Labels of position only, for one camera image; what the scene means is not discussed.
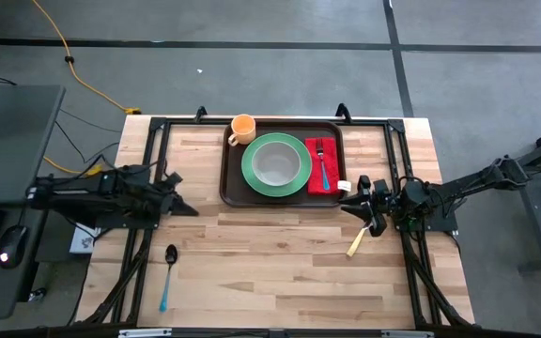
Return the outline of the black fork blue handle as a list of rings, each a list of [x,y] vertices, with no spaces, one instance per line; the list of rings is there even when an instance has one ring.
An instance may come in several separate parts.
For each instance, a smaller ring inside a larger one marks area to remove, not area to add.
[[[319,160],[320,160],[320,170],[321,170],[321,178],[322,178],[323,190],[325,192],[328,192],[330,190],[331,186],[330,186],[330,183],[329,183],[329,180],[328,180],[328,177],[327,177],[326,168],[325,168],[324,150],[323,150],[323,145],[322,145],[322,139],[321,138],[317,139],[317,155],[318,155]]]

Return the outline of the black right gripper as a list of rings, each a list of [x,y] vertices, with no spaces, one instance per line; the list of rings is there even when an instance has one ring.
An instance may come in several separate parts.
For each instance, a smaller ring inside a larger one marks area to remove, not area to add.
[[[341,206],[343,211],[371,210],[372,221],[369,228],[370,235],[379,237],[387,228],[386,216],[390,214],[390,201],[392,192],[384,179],[371,181],[368,176],[360,176],[357,183],[359,191],[356,194],[341,198],[340,203],[362,203],[357,206]]]

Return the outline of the red cloth napkin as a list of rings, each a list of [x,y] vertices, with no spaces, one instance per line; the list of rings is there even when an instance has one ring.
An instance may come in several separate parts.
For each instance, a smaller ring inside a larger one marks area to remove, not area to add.
[[[325,168],[331,186],[328,192],[325,192],[322,186],[320,160],[317,155],[318,138],[322,139]],[[335,139],[331,137],[318,138],[306,138],[304,142],[312,161],[312,170],[307,187],[308,193],[313,195],[338,194],[339,190],[337,188],[337,182],[340,180],[340,173],[338,168],[338,157]]]

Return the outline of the silver metal bracket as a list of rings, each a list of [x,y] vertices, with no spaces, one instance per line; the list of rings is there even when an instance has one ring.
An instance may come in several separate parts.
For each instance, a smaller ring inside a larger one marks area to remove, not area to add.
[[[383,330],[381,338],[435,338],[435,335],[421,330]]]
[[[170,328],[121,330],[117,338],[170,338]]]

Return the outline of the dark brown plastic tray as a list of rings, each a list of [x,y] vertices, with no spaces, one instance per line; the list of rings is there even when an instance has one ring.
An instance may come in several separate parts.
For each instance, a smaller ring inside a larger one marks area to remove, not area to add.
[[[256,137],[282,133],[288,142],[298,141],[297,151],[305,156],[308,150],[304,141],[309,138],[329,138],[335,143],[337,171],[343,179],[347,177],[343,137],[340,128],[330,121],[272,119],[256,123]],[[255,178],[253,172],[245,167],[245,162],[253,157],[253,150],[248,146],[224,146],[221,174],[220,196],[232,207],[336,207],[338,200],[345,193],[310,194],[310,177],[299,174],[294,182],[284,187],[266,187]]]

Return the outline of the white printed box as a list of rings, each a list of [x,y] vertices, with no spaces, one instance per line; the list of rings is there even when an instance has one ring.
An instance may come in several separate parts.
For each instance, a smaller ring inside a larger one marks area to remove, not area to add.
[[[70,254],[92,254],[94,243],[101,233],[100,228],[90,228],[77,223],[70,243]]]

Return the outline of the grey bowl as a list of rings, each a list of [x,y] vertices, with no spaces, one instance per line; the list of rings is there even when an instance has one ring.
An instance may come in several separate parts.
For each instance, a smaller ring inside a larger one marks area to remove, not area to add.
[[[301,157],[293,146],[271,141],[255,150],[252,169],[262,183],[273,187],[285,186],[300,173]]]

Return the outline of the dark grey desk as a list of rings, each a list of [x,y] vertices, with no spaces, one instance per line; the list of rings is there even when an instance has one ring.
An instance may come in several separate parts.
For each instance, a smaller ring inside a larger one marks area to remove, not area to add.
[[[0,266],[0,319],[31,291],[47,213],[27,207],[25,191],[38,174],[65,94],[60,85],[0,86],[0,238],[15,225],[27,228],[19,265]]]

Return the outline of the black computer mouse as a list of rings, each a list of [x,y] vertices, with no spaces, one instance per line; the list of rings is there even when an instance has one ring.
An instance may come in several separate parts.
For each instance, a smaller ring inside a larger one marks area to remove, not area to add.
[[[14,225],[8,228],[0,238],[0,267],[14,269],[23,260],[28,228]]]

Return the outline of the green plate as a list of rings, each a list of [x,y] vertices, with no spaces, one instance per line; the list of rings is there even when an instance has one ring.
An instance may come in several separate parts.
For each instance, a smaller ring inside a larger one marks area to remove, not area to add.
[[[252,169],[252,157],[255,150],[264,143],[271,141],[281,141],[293,146],[301,157],[301,170],[296,178],[285,186],[273,187],[262,183],[255,177]],[[299,191],[306,185],[311,175],[312,161],[311,156],[303,142],[296,137],[286,133],[273,132],[257,137],[249,144],[241,159],[241,172],[246,183],[256,192],[268,197],[286,197]]]

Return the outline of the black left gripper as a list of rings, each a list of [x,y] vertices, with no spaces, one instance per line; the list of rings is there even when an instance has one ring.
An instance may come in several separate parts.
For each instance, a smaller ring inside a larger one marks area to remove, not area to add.
[[[177,192],[177,185],[182,177],[173,172],[164,179],[150,185],[152,189],[150,200],[162,214],[172,213],[173,216],[198,216],[199,212],[188,205],[183,197]]]

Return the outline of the black knife cream handle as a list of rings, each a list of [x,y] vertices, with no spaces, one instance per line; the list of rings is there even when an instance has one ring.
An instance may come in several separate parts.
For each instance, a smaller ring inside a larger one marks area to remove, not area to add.
[[[348,258],[351,258],[354,254],[356,254],[362,240],[364,234],[367,232],[367,230],[371,227],[371,223],[366,224],[357,234],[356,238],[351,242],[350,247],[348,248],[346,255]]]

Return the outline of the orange cup with handle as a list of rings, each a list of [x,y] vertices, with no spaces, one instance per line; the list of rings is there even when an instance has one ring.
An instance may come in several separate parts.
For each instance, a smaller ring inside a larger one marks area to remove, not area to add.
[[[232,134],[227,138],[230,146],[249,145],[256,138],[255,119],[250,115],[237,115],[230,124]]]

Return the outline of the black spoon blue handle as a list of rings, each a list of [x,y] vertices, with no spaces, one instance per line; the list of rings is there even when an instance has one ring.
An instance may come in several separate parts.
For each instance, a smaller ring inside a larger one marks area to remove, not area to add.
[[[168,301],[168,291],[170,286],[170,275],[171,275],[171,269],[172,267],[177,263],[178,261],[178,249],[174,244],[170,244],[167,246],[165,250],[165,261],[167,264],[167,272],[165,275],[165,281],[164,281],[164,289],[162,292],[162,298],[159,305],[159,311],[161,313],[164,313],[167,310],[167,301]]]

